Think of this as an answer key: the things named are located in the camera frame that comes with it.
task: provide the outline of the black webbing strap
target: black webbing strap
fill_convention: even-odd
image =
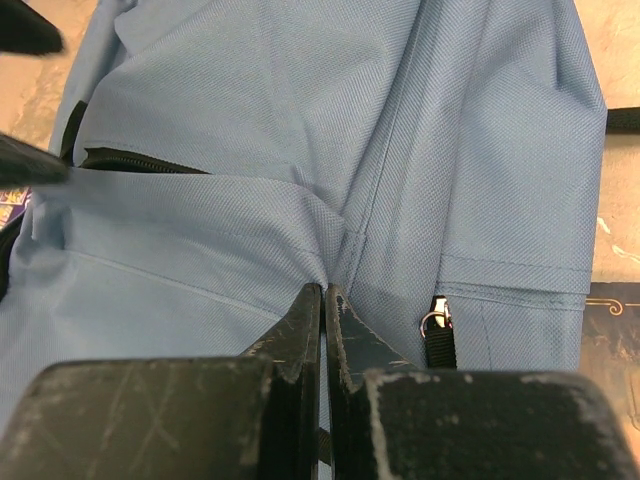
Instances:
[[[82,123],[82,117],[84,117],[84,112],[86,110],[86,102],[78,102],[74,107],[73,112],[71,112],[71,115],[69,115],[67,126],[62,134],[60,158],[69,166],[73,165],[73,147],[76,144],[76,137],[78,136],[78,130],[80,130],[80,123]]]
[[[640,107],[609,109],[607,133],[640,133]]]
[[[457,367],[452,328],[430,331],[425,337],[425,343],[429,368],[455,369]]]

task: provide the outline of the light blue backpack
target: light blue backpack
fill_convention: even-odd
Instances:
[[[437,295],[459,368],[577,368],[605,118],[570,0],[103,0],[51,141],[86,168],[0,236],[0,428],[52,363],[237,354],[307,282],[418,365]]]

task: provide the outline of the black strap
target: black strap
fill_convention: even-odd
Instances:
[[[62,143],[60,145],[60,158],[64,163],[69,166],[73,165],[73,147],[76,144],[76,137],[80,130],[80,124],[84,117],[84,112],[87,111],[86,102],[78,102],[67,121],[67,126],[62,134]]]
[[[427,334],[425,342],[429,368],[455,369],[457,367],[453,329],[432,330]]]
[[[612,108],[607,113],[607,133],[640,133],[640,107]]]
[[[46,55],[63,48],[58,29],[25,2],[0,0],[0,52]]]

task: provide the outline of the dark printed card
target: dark printed card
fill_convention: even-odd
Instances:
[[[580,371],[605,393],[640,463],[640,283],[593,283]]]
[[[0,229],[22,215],[29,200],[31,200],[31,191],[28,188],[0,192]]]

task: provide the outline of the colorful packaging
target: colorful packaging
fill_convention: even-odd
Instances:
[[[0,192],[0,229],[20,216],[31,200],[29,188]]]

